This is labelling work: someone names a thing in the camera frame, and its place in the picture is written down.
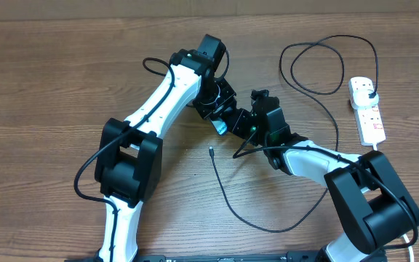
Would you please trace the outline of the blue Samsung Galaxy smartphone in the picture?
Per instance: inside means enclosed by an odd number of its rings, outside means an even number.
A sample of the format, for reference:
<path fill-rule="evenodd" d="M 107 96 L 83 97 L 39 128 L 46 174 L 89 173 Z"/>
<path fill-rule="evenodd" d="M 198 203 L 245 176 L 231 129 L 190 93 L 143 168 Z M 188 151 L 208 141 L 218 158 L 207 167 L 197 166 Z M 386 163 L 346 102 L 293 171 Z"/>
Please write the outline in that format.
<path fill-rule="evenodd" d="M 218 135 L 225 135 L 228 131 L 227 124 L 222 119 L 211 120 L 213 127 Z"/>

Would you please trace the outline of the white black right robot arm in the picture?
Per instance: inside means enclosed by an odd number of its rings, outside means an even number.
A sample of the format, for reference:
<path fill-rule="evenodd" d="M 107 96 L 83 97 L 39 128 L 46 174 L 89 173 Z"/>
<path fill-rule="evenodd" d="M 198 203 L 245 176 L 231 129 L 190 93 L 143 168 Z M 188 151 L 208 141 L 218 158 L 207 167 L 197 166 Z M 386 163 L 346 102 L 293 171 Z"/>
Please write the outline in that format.
<path fill-rule="evenodd" d="M 262 151 L 275 170 L 327 187 L 343 233 L 316 253 L 316 261 L 384 261 L 385 250 L 418 240 L 419 208 L 380 151 L 341 154 L 291 132 L 277 97 L 252 91 L 252 108 L 236 102 L 221 118 L 228 131 Z"/>

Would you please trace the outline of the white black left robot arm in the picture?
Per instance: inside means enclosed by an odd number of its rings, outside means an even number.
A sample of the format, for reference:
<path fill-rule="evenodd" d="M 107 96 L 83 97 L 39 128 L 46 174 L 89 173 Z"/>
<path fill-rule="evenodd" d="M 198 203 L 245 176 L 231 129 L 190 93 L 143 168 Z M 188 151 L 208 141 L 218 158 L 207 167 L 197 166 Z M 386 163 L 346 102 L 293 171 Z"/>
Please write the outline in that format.
<path fill-rule="evenodd" d="M 219 134 L 227 128 L 217 112 L 231 94 L 215 72 L 228 51 L 222 41 L 205 35 L 197 49 L 173 54 L 164 62 L 167 72 L 149 99 L 124 121 L 109 119 L 99 150 L 77 172 L 94 162 L 95 180 L 106 206 L 103 246 L 92 261 L 133 261 L 137 255 L 137 228 L 145 202 L 161 176 L 163 137 L 180 112 L 191 103 Z"/>

